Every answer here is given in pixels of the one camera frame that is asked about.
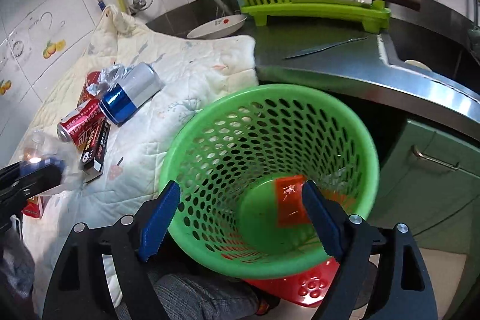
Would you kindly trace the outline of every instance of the silver bolt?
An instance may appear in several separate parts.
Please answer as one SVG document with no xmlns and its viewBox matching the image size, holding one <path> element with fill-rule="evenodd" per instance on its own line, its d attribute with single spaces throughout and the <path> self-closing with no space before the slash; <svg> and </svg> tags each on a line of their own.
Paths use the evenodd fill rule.
<svg viewBox="0 0 480 320">
<path fill-rule="evenodd" d="M 120 219 L 120 222 L 123 226 L 129 226 L 134 221 L 134 217 L 127 214 Z"/>
<path fill-rule="evenodd" d="M 406 234 L 409 231 L 409 228 L 405 224 L 402 224 L 402 223 L 397 225 L 397 229 L 403 234 Z"/>
<path fill-rule="evenodd" d="M 362 217 L 360 217 L 358 214 L 352 214 L 350 217 L 349 217 L 349 220 L 351 223 L 353 224 L 361 224 L 363 219 Z"/>
<path fill-rule="evenodd" d="M 80 233 L 84 229 L 85 229 L 85 224 L 84 223 L 78 223 L 78 224 L 75 224 L 75 226 L 73 228 L 73 231 L 76 232 L 76 233 Z"/>
</svg>

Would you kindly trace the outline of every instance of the quilted blanket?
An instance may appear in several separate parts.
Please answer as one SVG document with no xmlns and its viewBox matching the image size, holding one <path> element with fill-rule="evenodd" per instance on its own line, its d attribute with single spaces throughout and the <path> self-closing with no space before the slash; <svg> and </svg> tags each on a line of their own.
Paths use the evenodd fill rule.
<svg viewBox="0 0 480 320">
<path fill-rule="evenodd" d="M 55 135 L 58 121 L 76 107 L 93 67 L 146 62 L 166 83 L 121 127 L 112 126 L 102 176 L 73 191 L 49 197 L 41 219 L 24 216 L 23 237 L 35 260 L 34 307 L 43 304 L 52 271 L 71 228 L 108 226 L 158 194 L 158 178 L 169 146 L 196 112 L 213 101 L 257 84 L 253 38 L 184 40 L 155 33 L 115 7 L 104 10 L 90 44 L 45 100 L 29 131 Z M 122 294 L 111 257 L 104 258 L 112 300 Z"/>
</svg>

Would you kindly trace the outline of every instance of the metal handle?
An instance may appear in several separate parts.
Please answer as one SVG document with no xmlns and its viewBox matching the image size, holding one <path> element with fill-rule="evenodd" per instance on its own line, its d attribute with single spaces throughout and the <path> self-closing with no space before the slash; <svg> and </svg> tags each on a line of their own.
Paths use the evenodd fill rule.
<svg viewBox="0 0 480 320">
<path fill-rule="evenodd" d="M 421 153 L 416 145 L 412 145 L 412 152 L 417 158 L 420 158 L 420 159 L 423 159 L 423 160 L 428 160 L 429 162 L 440 164 L 441 166 L 449 168 L 450 170 L 457 171 L 457 170 L 460 169 L 460 163 L 457 163 L 456 165 L 452 165 L 450 163 L 442 162 L 441 160 L 438 160 L 438 159 L 433 158 L 431 156 L 425 155 L 424 153 Z"/>
</svg>

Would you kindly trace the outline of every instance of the red plastic stool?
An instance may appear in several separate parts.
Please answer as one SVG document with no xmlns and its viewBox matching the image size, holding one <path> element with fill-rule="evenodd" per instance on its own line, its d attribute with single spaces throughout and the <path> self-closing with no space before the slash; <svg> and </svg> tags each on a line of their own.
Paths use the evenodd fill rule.
<svg viewBox="0 0 480 320">
<path fill-rule="evenodd" d="M 277 279 L 247 279 L 249 284 L 304 307 L 317 307 L 322 303 L 328 287 L 337 273 L 339 264 L 330 258 L 300 274 Z"/>
</svg>

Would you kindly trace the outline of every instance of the person's leg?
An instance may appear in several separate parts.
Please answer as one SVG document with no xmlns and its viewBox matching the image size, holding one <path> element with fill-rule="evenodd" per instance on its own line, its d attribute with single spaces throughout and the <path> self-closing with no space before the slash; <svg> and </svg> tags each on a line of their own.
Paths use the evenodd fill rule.
<svg viewBox="0 0 480 320">
<path fill-rule="evenodd" d="M 236 320 L 259 308 L 257 295 L 244 282 L 168 274 L 153 287 L 171 320 Z M 130 320 L 124 303 L 116 311 L 121 320 Z"/>
</svg>

